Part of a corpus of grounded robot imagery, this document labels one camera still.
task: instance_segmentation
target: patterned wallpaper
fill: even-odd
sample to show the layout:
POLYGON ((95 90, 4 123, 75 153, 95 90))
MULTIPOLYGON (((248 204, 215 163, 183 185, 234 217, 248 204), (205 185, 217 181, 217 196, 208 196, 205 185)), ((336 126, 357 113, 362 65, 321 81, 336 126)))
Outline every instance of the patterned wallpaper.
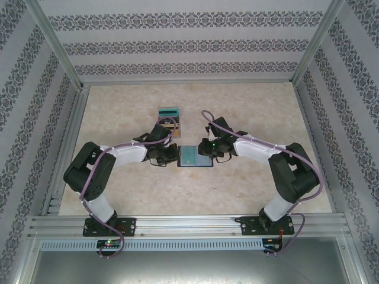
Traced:
POLYGON ((328 186, 379 282, 379 9, 346 1, 296 86, 328 186))
POLYGON ((289 79, 330 4, 314 2, 40 1, 87 83, 289 79))
POLYGON ((76 90, 22 0, 0 0, 0 283, 39 215, 76 90))

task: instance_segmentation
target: purple cable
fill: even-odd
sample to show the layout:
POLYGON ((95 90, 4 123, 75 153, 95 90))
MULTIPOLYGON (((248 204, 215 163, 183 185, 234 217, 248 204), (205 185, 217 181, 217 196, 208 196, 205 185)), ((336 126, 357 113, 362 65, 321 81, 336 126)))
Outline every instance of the purple cable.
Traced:
POLYGON ((211 115, 212 116, 212 118, 214 118, 214 116, 213 116, 213 114, 210 112, 210 111, 207 111, 207 110, 203 110, 203 111, 201 111, 201 114, 203 115, 203 117, 210 123, 210 124, 212 124, 212 125, 214 125, 215 127, 217 127, 218 129, 221 129, 221 130, 223 130, 223 131, 225 131, 225 132, 227 132, 227 133, 229 133, 229 134, 231 134, 231 135, 233 135, 233 136, 236 136, 236 137, 239 137, 239 138, 242 138, 242 139, 244 139, 244 140, 246 140, 246 141, 253 141, 253 142, 256 142, 256 143, 258 143, 258 144, 260 144, 260 145, 263 145, 263 146, 266 146, 266 147, 272 147, 273 149, 277 149, 277 150, 279 150, 279 151, 282 151, 282 152, 284 152, 284 153, 287 153, 287 154, 289 154, 290 156, 294 156, 294 157, 296 157, 296 158, 298 158, 299 160, 301 160, 301 161, 303 161, 303 162, 305 162, 305 164, 307 164, 308 166, 310 166, 311 167, 311 169, 315 172, 315 174, 317 175, 317 177, 318 177, 318 179, 319 179, 319 181, 320 181, 320 186, 319 186, 319 189, 317 190, 317 192, 315 193, 315 194, 313 194, 313 195, 311 195, 311 196, 308 196, 308 197, 304 197, 304 198, 301 198, 301 199, 299 199, 288 211, 287 211, 287 213, 290 213, 300 202, 302 202, 302 201, 306 201, 306 200, 310 200, 310 199, 313 199, 313 198, 315 198, 315 197, 317 197, 317 196, 319 196, 320 195, 320 193, 321 193, 321 191, 322 191, 322 189, 323 189, 323 187, 324 187, 324 183, 323 183, 323 179, 322 179, 322 176, 321 176, 321 174, 320 174, 320 172, 319 172, 319 170, 318 170, 318 168, 316 168, 310 161, 308 161, 307 159, 305 159, 304 157, 301 157, 300 155, 298 155, 298 154, 296 154, 296 153, 294 153, 294 152, 292 152, 292 151, 288 151, 287 149, 285 149, 285 148, 282 148, 282 147, 278 147, 277 145, 274 145, 274 144, 271 144, 271 143, 267 143, 267 142, 264 142, 264 141, 261 141, 261 140, 258 140, 258 139, 255 139, 255 138, 246 138, 246 137, 244 137, 244 136, 242 136, 242 135, 239 135, 239 134, 237 134, 237 133, 234 133, 234 132, 232 132, 232 131, 230 131, 230 130, 228 130, 228 129, 226 129, 226 128, 224 128, 224 127, 222 127, 222 126, 219 126, 219 125, 217 125, 216 123, 214 123, 212 120, 210 120, 205 114, 209 114, 209 115, 211 115))
POLYGON ((124 249, 124 246, 125 246, 125 238, 123 236, 123 234, 119 231, 119 230, 116 230, 115 228, 109 226, 107 223, 101 221, 93 212, 92 210, 87 206, 87 204, 84 202, 84 195, 85 195, 85 192, 87 191, 88 189, 88 186, 91 182, 91 179, 95 173, 95 170, 97 168, 97 166, 99 165, 99 162, 101 160, 101 158, 106 154, 108 153, 110 150, 114 150, 114 149, 117 149, 117 148, 120 148, 120 147, 125 147, 125 146, 142 146, 142 145, 154 145, 154 144, 159 144, 159 143, 163 143, 165 142, 167 139, 171 139, 171 137, 173 136, 175 130, 176 130, 176 121, 174 120, 174 118, 172 117, 161 117, 158 119, 158 121, 156 122, 157 124, 161 121, 161 120, 164 120, 164 119, 170 119, 171 121, 174 122, 174 131, 172 131, 166 138, 163 138, 161 140, 158 140, 158 141, 153 141, 153 142, 138 142, 138 143, 124 143, 124 144, 119 144, 119 145, 116 145, 116 146, 113 146, 113 147, 109 147, 107 149, 105 149, 99 156, 98 158, 96 159, 96 162, 94 163, 92 169, 91 169, 91 172, 89 173, 89 176, 87 178, 87 181, 85 182, 84 184, 84 187, 82 189, 82 193, 79 197, 79 199, 81 200, 84 208, 88 211, 89 215, 95 219, 96 221, 98 221, 101 225, 107 227, 108 229, 114 231, 116 234, 118 234, 120 236, 120 239, 122 241, 122 245, 120 246, 120 249, 118 251, 116 251, 114 254, 112 254, 111 256, 103 256, 101 254, 101 251, 104 247, 101 247, 100 250, 99 250, 99 255, 100 255, 100 258, 106 258, 106 259, 111 259, 112 257, 115 257, 116 255, 120 254, 123 249, 124 249))
POLYGON ((302 229, 304 228, 304 225, 306 223, 306 217, 304 216, 303 213, 291 213, 291 216, 301 216, 301 217, 303 217, 303 221, 301 222, 300 228, 297 230, 296 234, 292 237, 292 239, 290 240, 290 242, 288 244, 286 244, 285 247, 282 248, 278 252, 278 254, 282 253, 283 251, 286 251, 286 249, 288 249, 290 247, 290 245, 292 245, 292 243, 295 241, 295 239, 297 238, 297 236, 300 234, 300 232, 302 231, 302 229))

